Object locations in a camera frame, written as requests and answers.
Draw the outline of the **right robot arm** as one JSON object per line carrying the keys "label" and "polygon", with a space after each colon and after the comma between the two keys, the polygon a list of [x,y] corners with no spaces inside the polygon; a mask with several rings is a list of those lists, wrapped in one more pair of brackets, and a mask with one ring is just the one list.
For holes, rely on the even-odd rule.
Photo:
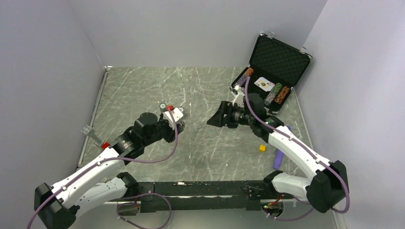
{"label": "right robot arm", "polygon": [[252,132],[292,160],[305,177],[276,170],[264,178],[263,191],[269,198],[290,194],[304,198],[315,210],[325,213],[343,199],[347,212],[350,195],[346,166],[339,160],[331,162],[305,145],[277,117],[268,115],[258,94],[243,97],[242,105],[221,101],[218,110],[208,119],[208,125],[237,128],[250,127]]}

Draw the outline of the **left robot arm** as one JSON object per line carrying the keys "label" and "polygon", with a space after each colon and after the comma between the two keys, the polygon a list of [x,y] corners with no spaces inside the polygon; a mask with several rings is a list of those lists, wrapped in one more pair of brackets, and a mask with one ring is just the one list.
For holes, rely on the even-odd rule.
{"label": "left robot arm", "polygon": [[34,191],[35,215],[48,229],[67,229],[79,216],[108,201],[134,200],[147,195],[141,193],[143,188],[128,172],[102,184],[99,181],[129,162],[149,163],[138,157],[155,142],[163,139],[177,143],[185,126],[183,116],[179,108],[171,106],[160,116],[141,114],[112,143],[105,143],[101,154],[87,165],[53,185],[40,184]]}

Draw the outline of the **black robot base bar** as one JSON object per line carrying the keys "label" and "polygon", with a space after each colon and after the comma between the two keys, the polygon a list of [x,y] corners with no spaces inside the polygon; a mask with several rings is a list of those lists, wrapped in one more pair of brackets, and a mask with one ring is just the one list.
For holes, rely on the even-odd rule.
{"label": "black robot base bar", "polygon": [[271,202],[292,199],[279,194],[263,180],[139,182],[119,202],[136,202],[142,213],[164,210],[245,209],[260,210]]}

